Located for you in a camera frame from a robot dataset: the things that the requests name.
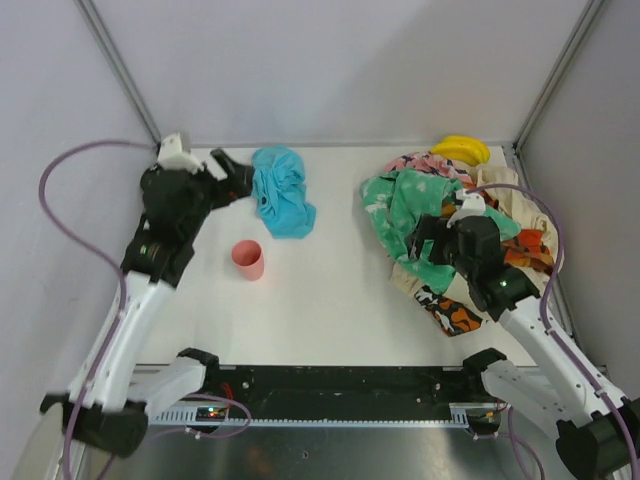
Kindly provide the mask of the blue cloth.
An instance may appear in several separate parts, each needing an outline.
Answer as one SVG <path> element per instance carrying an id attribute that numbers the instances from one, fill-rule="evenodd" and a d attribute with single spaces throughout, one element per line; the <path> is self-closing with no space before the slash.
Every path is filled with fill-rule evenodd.
<path id="1" fill-rule="evenodd" d="M 303 239 L 313 229 L 316 209 L 306 199 L 302 158 L 284 146 L 256 150 L 252 196 L 256 214 L 275 239 Z"/>

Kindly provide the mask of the green tie-dye cloth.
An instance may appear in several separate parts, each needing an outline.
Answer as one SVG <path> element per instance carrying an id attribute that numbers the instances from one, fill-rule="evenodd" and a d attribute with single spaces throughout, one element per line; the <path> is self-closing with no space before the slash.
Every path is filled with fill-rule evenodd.
<path id="1" fill-rule="evenodd" d="M 406 168 L 365 180 L 360 196 L 378 241 L 389 256 L 436 294 L 445 293 L 454 268 L 429 261 L 435 220 L 457 210 L 455 194 L 463 189 L 449 179 Z"/>

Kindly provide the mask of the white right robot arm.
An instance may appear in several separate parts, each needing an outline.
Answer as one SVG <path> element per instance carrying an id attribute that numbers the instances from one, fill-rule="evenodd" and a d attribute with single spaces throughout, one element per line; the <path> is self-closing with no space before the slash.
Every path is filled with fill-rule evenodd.
<path id="1" fill-rule="evenodd" d="M 511 404 L 555 443 L 577 479 L 601 479 L 624 467 L 639 476 L 639 402 L 606 378 L 550 315 L 527 275 L 507 264 L 499 229 L 485 216 L 423 216 L 418 235 L 432 242 L 430 262 L 453 267 L 474 304 L 534 360 L 541 387 L 495 349 L 473 356 L 484 389 Z"/>

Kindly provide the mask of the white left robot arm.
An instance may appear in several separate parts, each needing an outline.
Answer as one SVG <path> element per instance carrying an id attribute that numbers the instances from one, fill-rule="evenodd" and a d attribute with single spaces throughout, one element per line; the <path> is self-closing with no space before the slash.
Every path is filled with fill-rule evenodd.
<path id="1" fill-rule="evenodd" d="M 157 312 L 175 292 L 194 256 L 194 242 L 211 212 L 251 195 L 254 169 L 214 149 L 225 173 L 216 178 L 190 153 L 159 154 L 140 178 L 143 210 L 122 261 L 116 262 L 66 226 L 46 198 L 53 170 L 70 158 L 64 153 L 43 172 L 39 201 L 51 222 L 70 240 L 96 255 L 118 278 L 110 315 L 68 389 L 45 395 L 40 410 L 62 408 L 63 455 L 80 442 L 127 458 L 141 444 L 151 418 L 206 383 L 215 356 L 198 349 L 180 352 L 153 381 L 130 384 L 137 356 Z"/>

